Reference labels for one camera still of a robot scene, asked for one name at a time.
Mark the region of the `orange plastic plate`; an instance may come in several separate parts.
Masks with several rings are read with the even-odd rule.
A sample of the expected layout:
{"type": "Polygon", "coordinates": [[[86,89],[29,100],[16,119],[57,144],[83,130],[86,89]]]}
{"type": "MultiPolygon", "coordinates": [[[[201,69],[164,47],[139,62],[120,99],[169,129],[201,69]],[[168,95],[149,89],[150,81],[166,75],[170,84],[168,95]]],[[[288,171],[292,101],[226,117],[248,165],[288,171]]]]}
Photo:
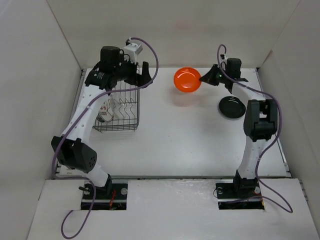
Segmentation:
{"type": "Polygon", "coordinates": [[[174,86],[183,93],[193,93],[201,86],[200,73],[192,67],[182,67],[173,76],[174,86]]]}

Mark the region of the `black plate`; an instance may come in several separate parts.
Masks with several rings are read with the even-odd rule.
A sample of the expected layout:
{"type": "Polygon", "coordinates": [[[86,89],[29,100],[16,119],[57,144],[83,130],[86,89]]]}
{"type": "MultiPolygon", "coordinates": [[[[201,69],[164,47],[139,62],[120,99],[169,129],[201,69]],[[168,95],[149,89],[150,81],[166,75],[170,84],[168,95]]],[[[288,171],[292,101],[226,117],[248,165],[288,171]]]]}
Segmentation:
{"type": "Polygon", "coordinates": [[[219,112],[228,119],[239,119],[245,112],[245,105],[235,96],[226,96],[218,104],[219,112]]]}

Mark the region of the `white plate red characters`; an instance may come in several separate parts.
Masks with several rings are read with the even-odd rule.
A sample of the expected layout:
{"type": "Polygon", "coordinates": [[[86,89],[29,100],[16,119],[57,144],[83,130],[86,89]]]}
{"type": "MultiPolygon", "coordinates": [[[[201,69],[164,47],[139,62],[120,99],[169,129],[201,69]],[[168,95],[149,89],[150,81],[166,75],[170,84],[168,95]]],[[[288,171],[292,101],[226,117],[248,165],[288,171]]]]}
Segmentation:
{"type": "Polygon", "coordinates": [[[117,116],[115,114],[115,107],[116,104],[112,97],[106,100],[98,112],[99,121],[102,123],[110,123],[115,120],[117,116]]]}

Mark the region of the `clear glass plate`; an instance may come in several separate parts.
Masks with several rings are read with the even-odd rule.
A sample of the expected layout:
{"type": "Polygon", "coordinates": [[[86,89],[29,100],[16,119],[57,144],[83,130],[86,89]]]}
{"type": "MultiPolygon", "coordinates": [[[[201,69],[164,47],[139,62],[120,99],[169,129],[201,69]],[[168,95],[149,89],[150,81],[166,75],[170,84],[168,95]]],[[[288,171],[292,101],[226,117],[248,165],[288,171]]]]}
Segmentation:
{"type": "Polygon", "coordinates": [[[120,111],[122,105],[112,97],[110,98],[109,102],[113,113],[113,118],[116,120],[122,120],[124,118],[120,111]]]}

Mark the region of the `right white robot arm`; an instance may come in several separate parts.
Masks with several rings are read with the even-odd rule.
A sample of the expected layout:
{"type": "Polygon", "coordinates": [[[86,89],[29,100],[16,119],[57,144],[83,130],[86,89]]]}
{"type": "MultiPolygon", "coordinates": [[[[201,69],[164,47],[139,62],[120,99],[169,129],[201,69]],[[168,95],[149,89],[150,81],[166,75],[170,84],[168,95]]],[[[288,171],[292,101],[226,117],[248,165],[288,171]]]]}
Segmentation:
{"type": "Polygon", "coordinates": [[[258,187],[257,164],[268,141],[278,129],[278,106],[274,99],[250,88],[248,80],[241,77],[241,60],[228,58],[214,64],[199,80],[212,86],[223,84],[242,103],[246,104],[243,131],[246,136],[242,161],[231,184],[232,193],[241,198],[258,187]]]}

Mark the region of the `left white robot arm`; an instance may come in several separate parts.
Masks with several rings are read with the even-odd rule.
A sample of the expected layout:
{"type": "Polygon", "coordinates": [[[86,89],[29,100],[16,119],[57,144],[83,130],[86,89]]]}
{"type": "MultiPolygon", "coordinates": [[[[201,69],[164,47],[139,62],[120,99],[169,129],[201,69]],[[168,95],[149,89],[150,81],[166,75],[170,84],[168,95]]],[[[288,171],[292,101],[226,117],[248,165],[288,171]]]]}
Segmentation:
{"type": "Polygon", "coordinates": [[[123,48],[102,47],[100,61],[85,79],[72,119],[61,136],[51,140],[58,162],[90,179],[95,185],[94,192],[102,199],[111,195],[112,186],[108,183],[110,175],[98,164],[98,154],[89,145],[90,133],[103,103],[116,92],[118,82],[144,87],[151,81],[148,62],[142,63],[142,73],[138,73],[138,55],[142,50],[137,43],[128,43],[123,48]]]}

